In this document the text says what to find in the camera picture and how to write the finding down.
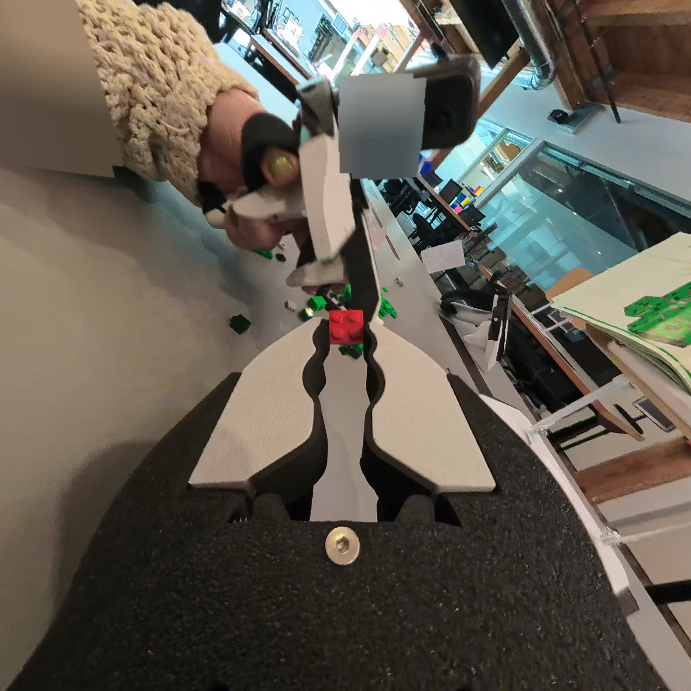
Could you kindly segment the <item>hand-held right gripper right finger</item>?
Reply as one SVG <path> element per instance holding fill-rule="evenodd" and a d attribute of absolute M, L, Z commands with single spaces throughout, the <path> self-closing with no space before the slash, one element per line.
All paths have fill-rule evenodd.
<path fill-rule="evenodd" d="M 462 409 L 473 392 L 379 322 L 364 331 L 368 407 L 360 468 L 379 520 L 421 496 L 431 516 L 442 496 L 488 494 L 496 480 Z"/>

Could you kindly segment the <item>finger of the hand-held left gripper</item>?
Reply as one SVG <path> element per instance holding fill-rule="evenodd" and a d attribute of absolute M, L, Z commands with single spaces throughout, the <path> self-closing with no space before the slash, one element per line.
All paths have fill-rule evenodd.
<path fill-rule="evenodd" d="M 363 313 L 366 325 L 375 321 L 381 306 L 381 290 L 374 251 L 366 223 L 367 199 L 360 180 L 350 181 L 355 229 L 345 243 L 345 269 L 350 283 L 351 308 Z"/>
<path fill-rule="evenodd" d="M 340 171 L 336 137 L 320 134 L 299 149 L 301 184 L 309 236 L 300 247 L 289 287 L 321 287 L 347 282 L 342 251 L 355 230 L 350 176 Z"/>

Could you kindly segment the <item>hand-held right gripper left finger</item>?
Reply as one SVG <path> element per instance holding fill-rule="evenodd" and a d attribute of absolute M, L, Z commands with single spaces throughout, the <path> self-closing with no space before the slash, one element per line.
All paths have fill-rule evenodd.
<path fill-rule="evenodd" d="M 330 351 L 325 319 L 311 319 L 257 355 L 232 393 L 189 478 L 254 502 L 277 495 L 292 520 L 309 520 L 328 461 L 319 395 Z"/>

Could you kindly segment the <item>red lego brick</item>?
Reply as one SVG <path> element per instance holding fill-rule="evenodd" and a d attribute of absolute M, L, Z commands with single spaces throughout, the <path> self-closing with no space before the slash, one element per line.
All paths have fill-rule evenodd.
<path fill-rule="evenodd" d="M 332 346 L 363 344 L 364 315 L 362 310 L 332 310 L 329 312 L 329 341 Z"/>

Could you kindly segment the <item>person's left forearm knit sleeve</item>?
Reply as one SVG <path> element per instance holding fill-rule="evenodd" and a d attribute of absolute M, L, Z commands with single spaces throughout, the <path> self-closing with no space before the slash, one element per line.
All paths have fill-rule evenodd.
<path fill-rule="evenodd" d="M 163 3 L 76 1 L 125 168 L 201 206 L 198 157 L 208 112 L 227 92 L 258 93 L 220 61 L 190 13 Z"/>

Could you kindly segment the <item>pile of green lego pieces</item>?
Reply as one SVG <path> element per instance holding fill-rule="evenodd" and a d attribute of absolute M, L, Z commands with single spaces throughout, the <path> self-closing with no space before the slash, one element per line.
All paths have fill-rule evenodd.
<path fill-rule="evenodd" d="M 386 297 L 388 288 L 381 289 L 380 307 L 377 313 L 377 318 L 380 322 L 384 321 L 385 316 L 391 316 L 393 319 L 397 318 L 397 312 Z M 352 290 L 349 283 L 347 283 L 340 292 L 329 289 L 319 288 L 315 295 L 309 297 L 306 301 L 306 306 L 298 309 L 297 314 L 301 321 L 308 321 L 314 316 L 320 316 L 321 312 L 330 312 L 332 310 L 350 310 L 352 305 Z M 348 355 L 353 359 L 358 359 L 363 354 L 364 346 L 339 346 L 341 355 Z"/>

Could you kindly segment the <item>lego instruction booklet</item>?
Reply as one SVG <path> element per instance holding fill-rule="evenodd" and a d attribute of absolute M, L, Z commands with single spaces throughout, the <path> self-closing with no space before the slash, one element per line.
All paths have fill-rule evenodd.
<path fill-rule="evenodd" d="M 690 393 L 690 235 L 679 232 L 554 298 Z"/>

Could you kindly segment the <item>person's left hand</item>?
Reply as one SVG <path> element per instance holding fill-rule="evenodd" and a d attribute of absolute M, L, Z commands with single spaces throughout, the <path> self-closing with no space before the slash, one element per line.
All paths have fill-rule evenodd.
<path fill-rule="evenodd" d="M 257 99 L 240 89 L 217 96 L 208 110 L 207 127 L 200 140 L 200 181 L 212 183 L 225 197 L 244 189 L 240 170 L 241 135 L 246 122 L 264 111 Z M 274 189 L 289 188 L 300 180 L 298 157 L 275 147 L 265 152 L 261 170 Z M 224 229 L 234 245 L 250 251 L 275 249 L 288 234 L 302 247 L 309 235 L 305 219 L 261 222 L 236 216 L 232 209 L 226 211 Z"/>

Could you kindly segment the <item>white paper sheet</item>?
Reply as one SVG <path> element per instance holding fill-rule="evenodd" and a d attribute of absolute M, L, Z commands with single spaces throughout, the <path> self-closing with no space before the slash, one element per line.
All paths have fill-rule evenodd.
<path fill-rule="evenodd" d="M 427 247 L 421 251 L 420 258 L 428 274 L 445 272 L 465 265 L 464 247 L 461 240 Z"/>

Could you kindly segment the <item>coloured storage bins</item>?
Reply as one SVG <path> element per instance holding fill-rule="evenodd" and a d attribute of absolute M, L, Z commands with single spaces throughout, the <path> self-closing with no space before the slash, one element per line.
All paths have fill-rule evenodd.
<path fill-rule="evenodd" d="M 473 188 L 470 186 L 460 186 L 460 191 L 454 199 L 448 203 L 451 209 L 460 214 L 463 209 L 474 205 L 475 200 L 484 192 L 485 188 L 481 185 Z"/>

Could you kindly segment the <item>black and white device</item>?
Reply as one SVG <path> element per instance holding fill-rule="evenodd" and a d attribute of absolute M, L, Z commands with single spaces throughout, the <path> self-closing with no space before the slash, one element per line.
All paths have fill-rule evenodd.
<path fill-rule="evenodd" d="M 458 316 L 474 331 L 462 336 L 462 340 L 479 369 L 488 373 L 503 358 L 514 296 L 502 286 L 496 287 L 489 310 L 464 306 Z"/>

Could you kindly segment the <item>long wooden edged desk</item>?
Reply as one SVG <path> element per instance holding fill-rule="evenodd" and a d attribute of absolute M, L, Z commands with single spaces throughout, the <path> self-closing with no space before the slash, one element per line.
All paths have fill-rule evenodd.
<path fill-rule="evenodd" d="M 514 296 L 507 328 L 504 362 L 514 374 L 517 387 L 537 407 L 544 406 L 548 412 L 565 410 L 567 404 L 577 402 L 600 387 L 608 384 L 618 371 L 610 366 L 609 376 L 598 383 L 581 366 L 581 362 L 558 339 L 565 336 L 564 326 L 572 323 L 557 317 L 550 325 L 543 324 L 540 316 L 548 316 L 551 306 L 548 302 L 540 309 L 530 312 Z M 547 430 L 547 441 L 559 451 L 590 442 L 609 433 L 628 435 L 636 442 L 644 440 L 643 429 L 638 422 L 617 404 L 601 401 L 588 403 L 581 412 L 588 411 L 589 417 L 566 423 L 561 419 Z"/>

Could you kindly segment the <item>grey tablet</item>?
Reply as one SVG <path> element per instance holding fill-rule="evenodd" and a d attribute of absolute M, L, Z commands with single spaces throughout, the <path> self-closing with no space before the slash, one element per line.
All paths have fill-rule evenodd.
<path fill-rule="evenodd" d="M 677 426 L 648 398 L 640 397 L 632 405 L 663 432 L 671 433 L 677 429 Z"/>

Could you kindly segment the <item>black wall monitor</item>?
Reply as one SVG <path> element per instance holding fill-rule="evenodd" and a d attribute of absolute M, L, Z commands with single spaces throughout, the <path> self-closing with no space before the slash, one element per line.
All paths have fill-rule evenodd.
<path fill-rule="evenodd" d="M 495 68 L 519 39 L 502 1 L 450 1 L 489 68 Z"/>

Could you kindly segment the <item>silver ventilation duct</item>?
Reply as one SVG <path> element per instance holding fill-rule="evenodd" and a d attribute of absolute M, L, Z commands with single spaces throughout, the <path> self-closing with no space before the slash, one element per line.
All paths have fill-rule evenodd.
<path fill-rule="evenodd" d="M 509 19 L 526 50 L 532 76 L 530 88 L 542 91 L 556 78 L 559 34 L 548 1 L 502 1 Z"/>

